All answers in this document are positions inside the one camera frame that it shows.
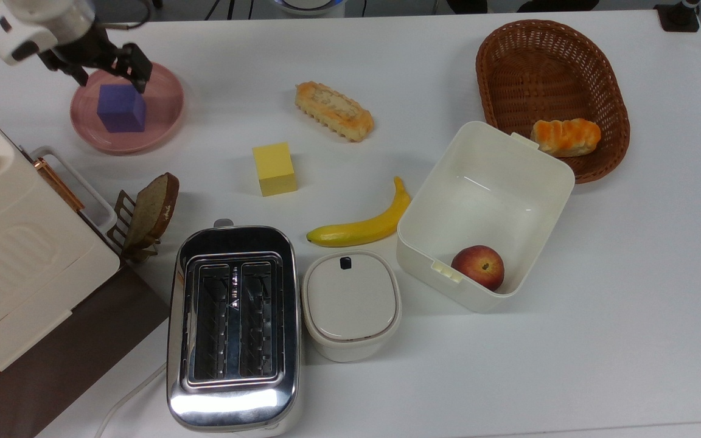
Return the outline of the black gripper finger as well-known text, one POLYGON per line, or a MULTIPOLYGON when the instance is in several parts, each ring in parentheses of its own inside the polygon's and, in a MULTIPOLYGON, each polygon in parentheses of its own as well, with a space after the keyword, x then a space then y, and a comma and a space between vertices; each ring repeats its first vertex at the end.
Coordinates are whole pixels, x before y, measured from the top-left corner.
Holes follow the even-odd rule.
POLYGON ((80 86, 86 86, 89 80, 88 72, 83 68, 83 66, 76 66, 75 64, 67 64, 66 62, 58 62, 56 68, 74 78, 75 82, 80 86))
POLYGON ((140 94, 144 94, 152 70, 152 62, 137 44, 127 43, 115 50, 114 74, 128 80, 140 94))

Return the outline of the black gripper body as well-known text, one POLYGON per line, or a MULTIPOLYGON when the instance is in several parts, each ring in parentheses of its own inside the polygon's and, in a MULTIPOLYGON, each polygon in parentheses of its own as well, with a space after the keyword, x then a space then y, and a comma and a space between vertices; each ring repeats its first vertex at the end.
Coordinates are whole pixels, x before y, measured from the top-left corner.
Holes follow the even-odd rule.
POLYGON ((77 41, 62 44, 39 53, 38 57, 50 71, 59 71, 58 62, 99 69, 114 74, 115 50, 105 29, 92 25, 77 41))

